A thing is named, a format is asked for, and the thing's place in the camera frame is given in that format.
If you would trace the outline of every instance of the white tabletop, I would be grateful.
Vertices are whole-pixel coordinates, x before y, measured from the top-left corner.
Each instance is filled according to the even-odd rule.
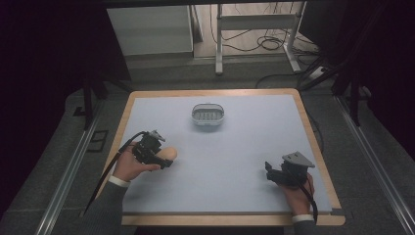
[[[193,108],[219,104],[219,126],[196,126]],[[289,212],[278,186],[266,179],[264,162],[280,169],[282,156],[301,152],[315,165],[292,95],[136,98],[122,145],[140,131],[156,129],[178,157],[170,168],[145,172],[132,181],[125,213]],[[320,212],[332,210],[318,167],[314,179]]]

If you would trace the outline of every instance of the aluminum rail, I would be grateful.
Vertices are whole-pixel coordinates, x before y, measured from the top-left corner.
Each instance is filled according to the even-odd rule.
[[[335,100],[340,105],[343,116],[347,122],[348,127],[350,128],[354,138],[357,141],[363,155],[365,156],[367,162],[369,163],[375,177],[378,180],[382,190],[384,191],[386,197],[388,198],[394,212],[396,213],[397,218],[399,219],[403,229],[406,234],[415,234],[415,219],[414,216],[405,203],[404,199],[394,187],[391,179],[389,178],[387,172],[379,161],[378,156],[375,151],[372,149],[369,141],[366,139],[363,131],[360,127],[356,126],[348,114],[348,106],[344,99],[335,96]]]
[[[62,206],[64,205],[65,199],[67,198],[69,189],[79,166],[82,162],[86,148],[88,147],[89,141],[91,140],[92,134],[98,123],[100,113],[104,107],[104,101],[98,100],[94,109],[94,118],[92,119],[90,127],[85,130],[79,140],[75,151],[70,158],[67,169],[65,170],[58,187],[55,190],[54,195],[45,211],[43,217],[40,220],[39,226],[36,229],[36,235],[51,234],[53,227],[55,226],[56,220],[61,212]]]

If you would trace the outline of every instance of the floor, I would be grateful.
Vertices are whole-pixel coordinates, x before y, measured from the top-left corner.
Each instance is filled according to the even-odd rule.
[[[257,4],[224,4],[222,6],[223,16],[240,16],[240,15],[264,15],[264,14],[294,14],[299,9],[300,2],[282,3],[257,3]],[[196,58],[212,57],[215,55],[216,48],[216,5],[196,6],[197,12],[201,19],[201,31],[203,35],[202,42],[196,42],[194,45],[194,56]],[[284,53],[281,47],[282,42],[286,42],[289,37],[289,31],[281,29],[269,30],[232,30],[222,31],[222,43],[227,45],[223,47],[224,56],[235,55],[275,55]],[[264,47],[258,47],[259,42],[264,36],[274,37],[278,41],[266,41]],[[309,40],[300,34],[297,34],[294,46],[304,51],[318,51],[318,48],[309,43]]]
[[[275,8],[275,5],[264,4],[258,6],[256,12],[263,13],[272,7]],[[290,8],[291,3],[278,3],[276,9],[278,13],[287,13]],[[229,11],[229,14],[239,14],[239,12],[245,13],[246,8],[240,4],[231,4],[225,6],[224,10]],[[205,14],[205,18],[208,17],[208,6],[201,12]],[[233,33],[235,34],[224,34],[224,37],[237,34]],[[261,35],[263,32],[255,34],[251,39],[244,39],[250,42],[235,42],[232,39],[230,43],[241,48],[251,48],[255,46],[256,39]],[[212,57],[214,44],[213,40],[209,39],[211,38],[209,27],[204,28],[204,36],[206,48],[203,48],[202,44],[196,44],[195,59],[153,58],[127,61],[132,78],[128,85],[136,90],[296,87],[300,76],[292,73],[287,58],[282,51],[278,50],[250,52],[257,54],[254,56],[248,54],[248,57],[244,57],[241,55],[246,55],[246,53],[225,48],[225,55],[230,56],[225,60],[225,73],[222,76],[216,76]],[[315,50],[315,46],[310,43],[303,45],[304,50]],[[314,59],[315,57],[306,57],[301,66],[305,69]],[[331,94],[332,82],[333,80],[328,80],[302,93],[302,100],[309,111],[310,119],[313,119],[316,138],[346,217],[346,224],[343,226],[319,227],[320,234],[414,234],[405,230],[398,214],[399,210],[393,204],[393,199],[388,197],[388,192],[383,188],[382,179],[379,178],[377,170],[367,158],[358,138],[353,134],[352,127],[347,122],[340,104]],[[49,230],[50,234],[65,234],[73,227],[74,222],[79,219],[84,210],[108,157],[128,93],[111,83],[106,83],[106,86],[110,92],[109,98],[104,101],[94,100],[94,104],[96,112],[98,112],[97,107],[101,107],[99,115],[96,116],[98,118],[95,130],[108,131],[107,141],[100,151],[96,151],[100,147],[96,143],[89,143],[85,147],[79,169],[75,173],[72,184],[67,187],[68,191],[63,198],[62,208],[58,210],[56,220],[53,221],[55,223]],[[341,97],[342,100],[346,101],[346,95]],[[82,106],[81,91],[67,98],[66,112],[55,135],[20,193],[2,217],[0,234],[34,234],[41,225],[42,216],[48,211],[51,199],[56,195],[63,172],[69,160],[73,158],[79,140],[85,135],[84,118],[73,115],[76,108]],[[362,125],[358,129],[363,131],[365,138],[371,144],[378,162],[388,179],[391,180],[398,196],[403,199],[409,212],[415,213],[415,187],[413,186],[415,163],[376,120],[364,100],[359,103],[359,113]],[[134,234],[135,230],[133,226],[122,226],[121,234]],[[158,234],[156,230],[147,232],[146,234]],[[251,234],[268,233],[269,230],[256,230]],[[284,234],[292,235],[294,231],[291,227],[285,227]]]

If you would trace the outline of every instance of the hand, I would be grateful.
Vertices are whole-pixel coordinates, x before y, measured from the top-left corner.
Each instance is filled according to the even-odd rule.
[[[278,186],[283,190],[287,204],[290,206],[293,215],[310,214],[310,202],[299,187]],[[307,174],[307,181],[304,183],[304,188],[311,196],[314,194],[312,176],[309,173]]]
[[[129,182],[136,178],[140,173],[144,171],[158,170],[161,167],[158,164],[141,164],[132,154],[132,147],[135,142],[132,142],[130,146],[119,156],[116,162],[113,176],[123,181]]]

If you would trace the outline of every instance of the sleeve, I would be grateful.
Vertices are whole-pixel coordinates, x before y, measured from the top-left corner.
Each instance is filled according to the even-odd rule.
[[[127,184],[110,178],[101,195],[91,204],[76,228],[69,234],[119,234],[122,220],[122,199]]]
[[[310,214],[303,214],[293,217],[294,232],[296,235],[315,235],[317,226]]]

